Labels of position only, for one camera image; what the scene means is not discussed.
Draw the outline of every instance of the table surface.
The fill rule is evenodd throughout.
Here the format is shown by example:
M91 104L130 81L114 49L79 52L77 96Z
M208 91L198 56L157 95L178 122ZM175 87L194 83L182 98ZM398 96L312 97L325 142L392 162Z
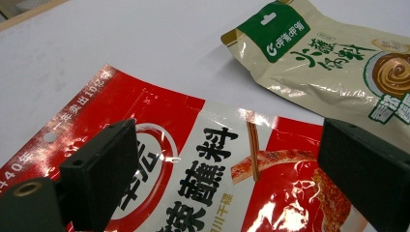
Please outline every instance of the table surface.
M253 82L220 36L270 1L70 0L0 32L0 165L104 65L170 90L314 124ZM310 0L341 22L410 37L408 0Z

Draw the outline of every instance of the chopsticks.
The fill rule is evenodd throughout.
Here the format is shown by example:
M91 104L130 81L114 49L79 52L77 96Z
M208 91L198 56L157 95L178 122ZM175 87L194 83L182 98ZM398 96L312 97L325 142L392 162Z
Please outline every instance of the chopsticks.
M250 161L252 166L252 174L254 182L259 181L260 171L257 163L257 153L259 151L259 140L257 135L256 125L254 124L255 114L254 112L247 113L247 128L249 135L250 146Z

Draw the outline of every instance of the food image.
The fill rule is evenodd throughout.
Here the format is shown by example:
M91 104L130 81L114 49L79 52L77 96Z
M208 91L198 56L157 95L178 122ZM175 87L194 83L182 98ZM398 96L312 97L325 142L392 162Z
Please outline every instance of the food image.
M350 214L350 201L322 169L314 170L313 181L316 183L320 209L325 217L324 231L339 231Z
M310 151L300 150L282 150L275 152L259 151L257 153L257 162L259 171L263 171L273 165L296 162L296 161L313 161L316 160ZM252 167L250 156L241 160L231 167L232 182L234 185L252 176Z
M374 64L372 78L377 89L401 99L410 92L410 55L388 53Z

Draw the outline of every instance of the red food packet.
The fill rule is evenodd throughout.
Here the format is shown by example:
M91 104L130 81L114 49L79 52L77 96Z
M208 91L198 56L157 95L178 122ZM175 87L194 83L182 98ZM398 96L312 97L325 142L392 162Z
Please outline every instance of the red food packet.
M57 180L62 161L107 125L128 118L136 120L140 165L106 231L353 231L366 226L318 167L321 126L249 114L108 65L1 168L0 194L29 178ZM256 182L247 122L257 130Z

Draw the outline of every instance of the seasoning packet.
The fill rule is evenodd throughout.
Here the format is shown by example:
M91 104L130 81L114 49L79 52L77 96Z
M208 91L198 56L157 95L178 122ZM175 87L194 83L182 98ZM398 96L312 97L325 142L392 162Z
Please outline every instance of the seasoning packet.
M221 40L268 90L410 151L410 38L337 22L307 0L282 0Z
M176 93L109 65L0 169L0 196L29 178L58 180L61 162L129 118L136 121L139 167L105 231L368 225L317 164L322 126Z

